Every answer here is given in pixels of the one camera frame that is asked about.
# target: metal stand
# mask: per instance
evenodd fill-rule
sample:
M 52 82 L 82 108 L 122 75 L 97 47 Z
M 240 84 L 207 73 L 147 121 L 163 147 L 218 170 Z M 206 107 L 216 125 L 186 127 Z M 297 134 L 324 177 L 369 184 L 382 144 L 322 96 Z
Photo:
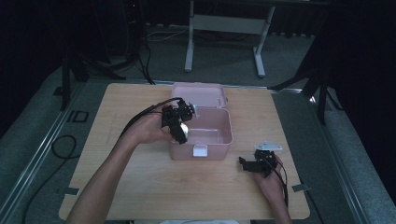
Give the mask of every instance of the metal stand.
M 264 66 L 262 64 L 262 47 L 265 37 L 268 34 L 273 18 L 275 7 L 270 7 L 265 20 L 244 19 L 233 17 L 219 17 L 194 14 L 194 1 L 190 4 L 190 27 L 189 27 L 189 45 L 187 46 L 186 63 L 184 70 L 192 70 L 192 58 L 194 52 L 193 32 L 196 30 L 232 32 L 240 34 L 260 35 L 260 43 L 253 48 L 254 59 L 256 62 L 257 73 L 259 77 L 265 76 Z

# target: pink box lid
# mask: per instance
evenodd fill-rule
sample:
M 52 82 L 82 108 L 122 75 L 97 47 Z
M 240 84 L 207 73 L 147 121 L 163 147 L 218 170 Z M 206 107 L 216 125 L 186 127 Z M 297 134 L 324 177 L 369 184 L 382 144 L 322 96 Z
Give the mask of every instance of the pink box lid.
M 222 85 L 202 82 L 176 82 L 172 97 L 182 97 L 186 103 L 201 107 L 225 107 L 227 98 Z

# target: wooden table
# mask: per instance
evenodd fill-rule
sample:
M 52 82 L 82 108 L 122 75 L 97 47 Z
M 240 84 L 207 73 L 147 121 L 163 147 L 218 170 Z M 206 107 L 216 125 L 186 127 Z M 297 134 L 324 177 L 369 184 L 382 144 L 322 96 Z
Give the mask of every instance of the wooden table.
M 110 84 L 81 154 L 70 188 L 83 189 L 115 145 L 125 124 L 150 105 L 171 97 L 172 86 Z M 123 173 L 107 219 L 268 219 L 273 218 L 251 173 L 238 157 L 254 160 L 254 145 L 269 141 L 288 174 L 290 215 L 309 216 L 288 142 L 271 93 L 225 88 L 233 142 L 224 161 L 173 161 L 167 142 L 140 145 Z M 65 195 L 59 211 L 66 219 L 78 196 Z

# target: human arm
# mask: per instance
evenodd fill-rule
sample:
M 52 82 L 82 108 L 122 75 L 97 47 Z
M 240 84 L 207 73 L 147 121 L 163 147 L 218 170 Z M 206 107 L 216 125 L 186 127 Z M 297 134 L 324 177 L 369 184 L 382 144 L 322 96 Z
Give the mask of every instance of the human arm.
M 162 108 L 137 120 L 120 137 L 106 160 L 92 176 L 76 201 L 67 223 L 103 223 L 114 198 L 120 177 L 139 144 L 171 140 L 161 129 Z
M 276 160 L 278 162 L 276 171 L 280 174 L 280 168 L 283 163 L 277 155 Z M 253 175 L 260 186 L 262 194 L 267 198 L 273 208 L 276 223 L 291 223 L 289 210 L 284 201 L 282 181 L 279 177 L 274 172 L 269 174 L 267 177 L 263 177 L 260 173 L 253 173 Z

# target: cable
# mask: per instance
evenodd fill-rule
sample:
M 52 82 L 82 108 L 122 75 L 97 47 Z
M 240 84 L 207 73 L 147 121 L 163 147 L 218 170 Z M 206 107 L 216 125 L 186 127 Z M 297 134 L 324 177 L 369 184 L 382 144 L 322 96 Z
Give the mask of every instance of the cable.
M 161 42 L 161 41 L 170 39 L 170 38 L 172 38 L 172 37 L 174 37 L 174 36 L 181 35 L 181 34 L 187 32 L 187 31 L 189 31 L 189 30 L 186 29 L 186 30 L 183 30 L 183 31 L 180 31 L 180 32 L 163 32 L 164 34 L 172 34 L 172 35 L 169 35 L 169 36 L 167 36 L 167 37 L 164 37 L 164 38 L 158 39 L 158 40 L 153 40 L 153 39 L 151 39 L 151 40 L 149 40 L 149 41 L 151 41 L 151 42 Z M 154 33 L 151 33 L 151 34 L 149 34 L 149 35 L 147 35 L 147 36 L 151 36 L 151 35 L 155 35 L 155 34 L 159 34 L 159 33 L 160 33 L 160 32 L 154 32 Z
M 285 204 L 286 204 L 287 207 L 289 207 L 289 193 L 288 193 L 288 185 L 287 185 L 287 183 L 288 183 L 288 176 L 287 176 L 287 174 L 286 174 L 285 167 L 283 167 L 283 165 L 280 164 L 280 162 L 278 163 L 278 164 L 283 168 L 283 171 L 285 172 L 286 183 L 285 183 L 285 181 L 283 181 L 282 176 L 281 176 L 280 173 L 274 168 L 274 166 L 272 166 L 271 163 L 270 163 L 267 159 L 264 158 L 263 160 L 264 160 L 265 162 L 267 162 L 267 164 L 270 166 L 271 170 L 277 175 L 277 177 L 279 177 L 280 182 L 282 182 L 283 193 L 284 193 L 284 195 L 285 195 Z
M 304 185 L 304 181 L 300 177 L 299 177 L 299 179 L 300 179 L 301 184 Z M 309 190 L 305 190 L 304 192 L 306 192 L 306 194 L 308 195 L 309 200 L 311 200 L 312 204 L 314 205 L 315 211 L 317 211 L 317 213 L 318 213 L 318 218 L 320 220 L 320 223 L 324 223 L 323 217 L 321 216 L 321 214 L 319 212 L 319 209 L 318 209 L 318 206 L 315 203 L 314 199 L 312 198 L 311 193 L 309 192 Z
M 67 156 L 62 156 L 59 155 L 56 150 L 55 150 L 55 143 L 57 143 L 59 140 L 63 139 L 63 138 L 71 138 L 73 140 L 73 147 L 70 151 L 69 154 L 67 154 Z M 35 197 L 37 196 L 37 194 L 44 188 L 44 186 L 50 181 L 51 178 L 53 178 L 53 176 L 58 173 L 59 170 L 61 170 L 61 168 L 69 161 L 75 158 L 79 158 L 80 155 L 77 156 L 72 156 L 74 154 L 74 152 L 76 151 L 77 148 L 77 140 L 74 136 L 70 135 L 70 134 L 66 134 L 66 135 L 62 135 L 57 137 L 50 145 L 51 151 L 52 153 L 55 155 L 55 157 L 63 159 L 64 161 L 61 163 L 61 165 L 58 166 L 58 168 L 56 168 L 56 170 L 54 172 L 52 172 L 52 174 L 41 184 L 41 186 L 35 191 L 35 193 L 33 194 L 33 196 L 30 198 L 29 202 L 26 204 L 25 208 L 24 208 L 24 212 L 23 212 L 23 217 L 22 217 L 22 223 L 26 223 L 26 217 L 27 217 L 27 213 L 29 211 L 29 207 L 32 204 L 33 200 L 35 199 Z
M 149 58 L 150 58 L 150 51 L 148 52 L 148 61 L 146 63 L 146 65 L 149 64 Z M 142 58 L 140 57 L 140 53 L 137 54 L 137 59 L 140 63 L 140 66 L 142 66 L 142 68 L 138 68 L 140 70 L 140 72 L 142 72 L 143 76 L 145 77 L 146 81 L 151 84 L 151 85 L 155 85 L 155 82 L 151 79 L 151 77 L 149 76 L 149 69 L 147 66 L 143 65 L 143 61 Z
M 172 101 L 176 101 L 176 100 L 183 100 L 183 98 L 181 98 L 181 97 L 174 97 L 174 98 L 171 98 L 171 99 L 169 99 L 169 100 L 165 100 L 165 101 L 163 101 L 163 102 L 160 102 L 160 103 L 158 103 L 158 104 L 156 104 L 156 105 L 152 105 L 152 106 L 146 108 L 145 110 L 143 110 L 142 112 L 138 113 L 138 114 L 135 115 L 133 118 L 131 118 L 131 120 L 129 120 L 129 122 L 125 125 L 125 128 L 122 130 L 122 132 L 121 132 L 119 138 L 121 138 L 121 137 L 125 134 L 125 132 L 126 132 L 137 120 L 139 120 L 139 119 L 142 118 L 143 116 L 147 115 L 148 113 L 152 113 L 152 111 L 155 110 L 156 108 L 158 108 L 159 106 L 161 106 L 161 105 L 166 105 L 166 104 L 168 104 L 168 103 L 170 103 L 170 102 L 172 102 Z
M 148 50 L 148 60 L 146 61 L 146 76 L 151 81 L 151 84 L 155 85 L 154 81 L 149 76 L 149 60 L 151 58 L 151 49 L 149 48 L 149 42 L 148 42 L 147 36 L 145 36 L 145 46 L 146 46 L 146 49 Z

